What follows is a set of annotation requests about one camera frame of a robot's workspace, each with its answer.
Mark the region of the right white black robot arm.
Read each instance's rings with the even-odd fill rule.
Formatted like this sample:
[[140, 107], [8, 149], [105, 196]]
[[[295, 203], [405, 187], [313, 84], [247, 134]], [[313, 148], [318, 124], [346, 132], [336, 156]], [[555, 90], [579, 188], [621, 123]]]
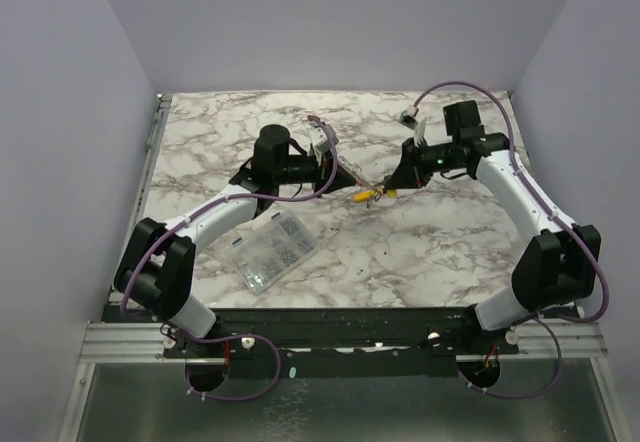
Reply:
[[475, 101], [444, 108], [449, 141], [430, 145], [425, 122], [409, 107], [400, 117], [412, 137], [401, 146], [401, 159], [384, 181], [385, 191], [418, 189], [435, 174], [462, 170], [497, 199], [527, 246], [513, 269], [509, 285], [465, 312], [459, 329], [461, 345], [481, 353], [495, 331], [552, 306], [592, 294], [601, 236], [592, 225], [580, 226], [543, 193], [513, 152], [510, 138], [488, 133]]

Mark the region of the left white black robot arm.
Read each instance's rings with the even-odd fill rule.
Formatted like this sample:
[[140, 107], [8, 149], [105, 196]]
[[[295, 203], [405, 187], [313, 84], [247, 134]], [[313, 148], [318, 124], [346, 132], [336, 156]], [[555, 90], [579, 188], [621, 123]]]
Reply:
[[214, 312], [191, 292], [196, 257], [218, 238], [283, 201], [283, 185], [311, 185], [310, 199], [355, 185], [340, 165], [338, 137], [316, 116], [310, 148], [304, 150], [289, 130], [263, 127], [252, 156], [227, 185], [207, 202], [166, 222], [137, 222], [115, 274], [121, 304], [134, 301], [161, 321], [186, 332], [186, 344], [206, 357], [220, 347]]

